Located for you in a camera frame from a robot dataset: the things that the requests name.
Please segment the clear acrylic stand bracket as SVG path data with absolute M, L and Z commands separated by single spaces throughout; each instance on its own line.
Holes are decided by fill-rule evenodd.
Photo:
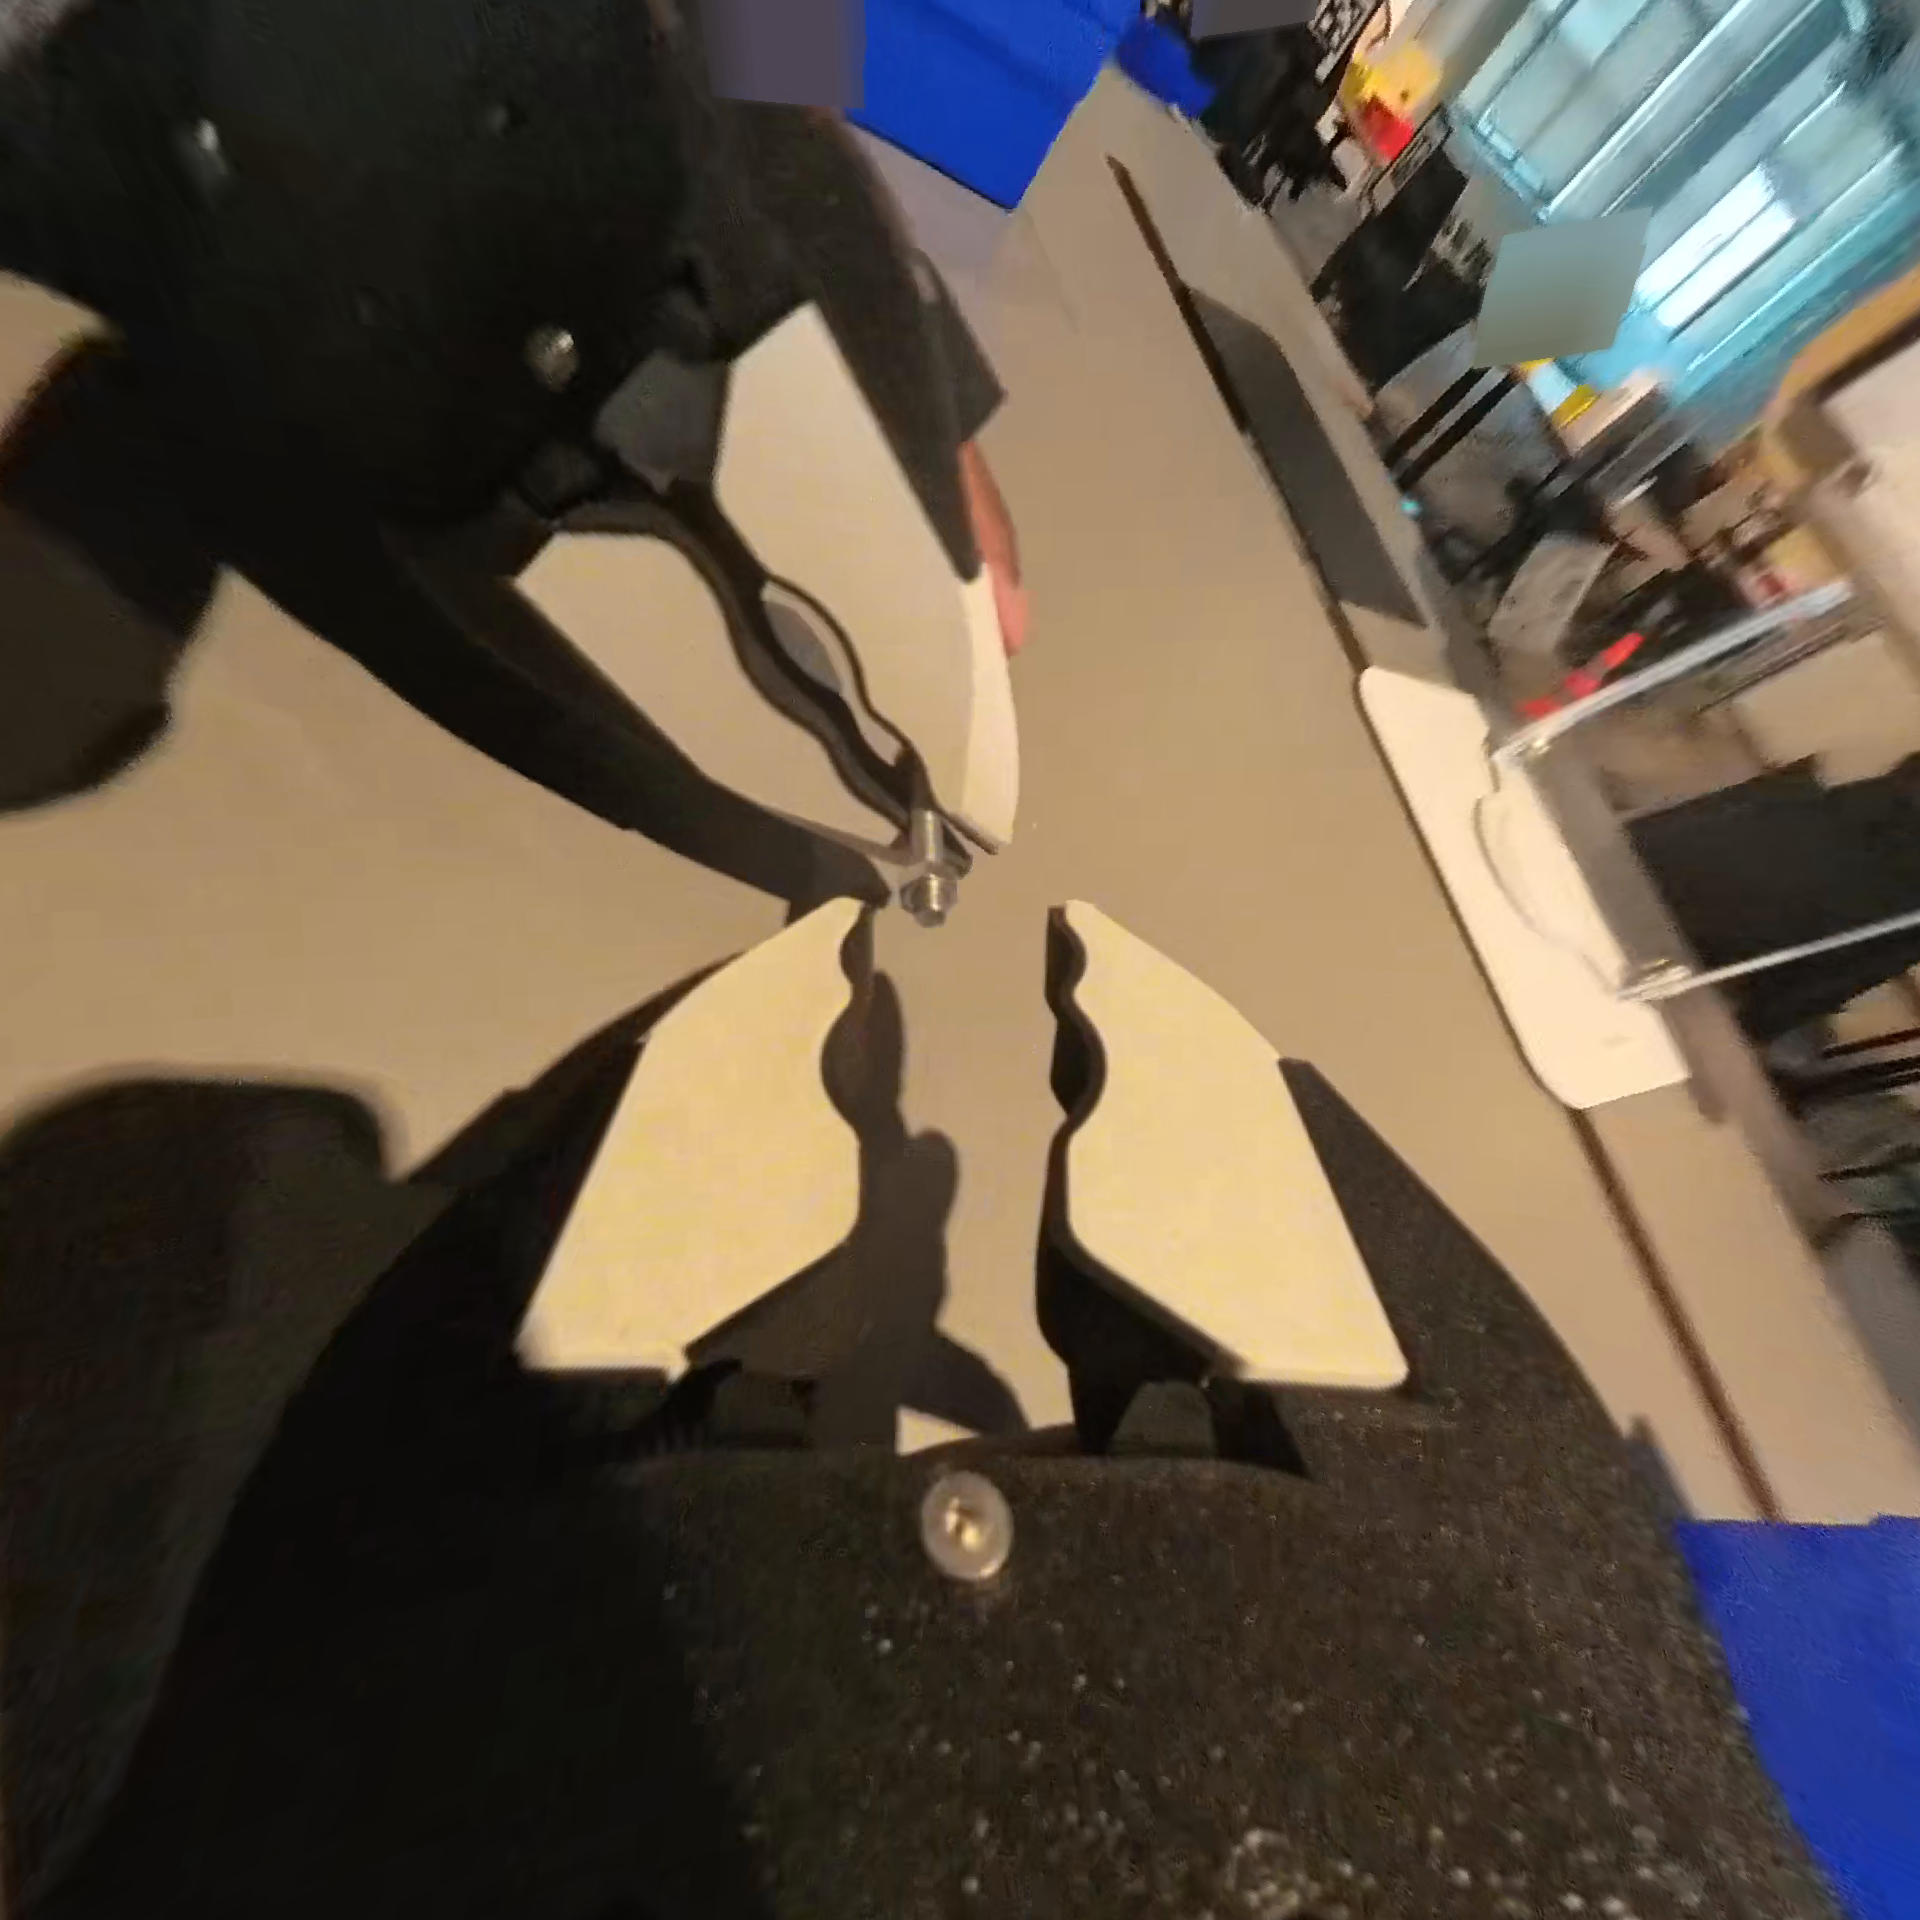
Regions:
M 1529 719 L 1521 728 L 1509 731 L 1497 744 L 1490 744 L 1484 758 L 1490 770 L 1492 787 L 1502 789 L 1509 778 L 1527 773 L 1534 762 L 1549 757 L 1566 739 L 1598 723 L 1603 715 L 1643 701 L 1683 682 L 1698 678 L 1710 670 L 1754 651 L 1764 640 L 1775 640 L 1783 634 L 1798 634 L 1804 629 L 1827 629 L 1860 602 L 1862 597 L 1850 579 L 1822 582 L 1755 612 L 1743 612 L 1658 663 L 1638 666 L 1598 684 L 1596 691 Z M 1569 954 L 1598 981 L 1601 991 L 1610 1002 L 1654 1006 L 1677 1002 L 1694 991 L 1730 984 L 1748 975 L 1797 967 L 1831 954 L 1903 936 L 1915 927 L 1917 911 L 1915 907 L 1908 907 L 1901 915 L 1837 927 L 1810 942 L 1774 947 L 1726 967 L 1705 970 L 1697 962 L 1658 956 L 1638 967 L 1618 964 L 1614 973 L 1605 973 L 1582 947 L 1574 943 Z

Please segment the small blue bin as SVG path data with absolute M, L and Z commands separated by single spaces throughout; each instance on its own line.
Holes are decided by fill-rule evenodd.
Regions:
M 1201 117 L 1215 99 L 1215 85 L 1201 71 L 1190 38 L 1170 13 L 1131 23 L 1115 45 L 1113 63 L 1141 94 L 1179 117 Z

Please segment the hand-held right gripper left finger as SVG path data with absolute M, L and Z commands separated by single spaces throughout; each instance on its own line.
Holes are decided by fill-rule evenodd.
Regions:
M 825 1059 L 868 927 L 861 900 L 828 900 L 652 1022 L 518 1322 L 531 1371 L 683 1375 L 851 1238 L 860 1146 Z

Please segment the blue plastic bin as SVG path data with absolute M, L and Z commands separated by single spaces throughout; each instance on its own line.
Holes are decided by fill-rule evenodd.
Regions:
M 1791 1823 L 1854 1918 L 1917 1916 L 1917 1519 L 1675 1543 Z
M 1139 2 L 867 2 L 849 117 L 1014 207 L 1139 15 Z

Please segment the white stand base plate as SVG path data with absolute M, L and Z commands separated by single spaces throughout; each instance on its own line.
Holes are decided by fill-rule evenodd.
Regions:
M 1668 1022 L 1625 996 L 1627 957 L 1529 773 L 1474 696 L 1370 666 L 1366 727 L 1534 1079 L 1590 1114 L 1690 1082 Z

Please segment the yellow plastic box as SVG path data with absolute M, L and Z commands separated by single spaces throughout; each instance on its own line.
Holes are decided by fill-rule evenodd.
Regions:
M 1356 52 L 1338 86 L 1343 127 L 1370 160 L 1388 164 L 1419 133 L 1443 77 L 1443 66 L 1419 42 L 1379 42 Z

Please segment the black desk mat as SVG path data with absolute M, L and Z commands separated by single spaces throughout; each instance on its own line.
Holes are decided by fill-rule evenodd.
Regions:
M 1285 349 L 1236 308 L 1186 282 L 1182 296 L 1195 349 L 1323 587 L 1347 607 L 1405 626 L 1427 624 Z

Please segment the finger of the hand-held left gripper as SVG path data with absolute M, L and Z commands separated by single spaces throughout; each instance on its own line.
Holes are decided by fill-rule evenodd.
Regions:
M 883 787 L 891 762 L 802 612 L 739 612 L 678 546 L 611 532 L 548 539 L 522 598 L 711 784 L 903 866 L 903 816 Z
M 773 587 L 818 611 L 855 707 L 975 847 L 1014 839 L 1020 731 L 991 575 L 962 571 L 817 303 L 732 365 L 715 506 Z

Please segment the person's left hand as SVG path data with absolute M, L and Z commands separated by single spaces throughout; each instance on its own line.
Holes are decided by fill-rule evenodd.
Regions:
M 1028 636 L 1028 597 L 1014 518 L 978 444 L 958 450 L 958 469 L 973 542 L 991 586 L 1001 647 L 1022 653 Z

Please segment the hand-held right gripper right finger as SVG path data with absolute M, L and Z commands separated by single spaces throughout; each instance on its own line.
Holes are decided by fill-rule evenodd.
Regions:
M 1046 1006 L 1046 1247 L 1209 1371 L 1401 1387 L 1409 1357 L 1275 1044 L 1089 900 L 1046 915 Z

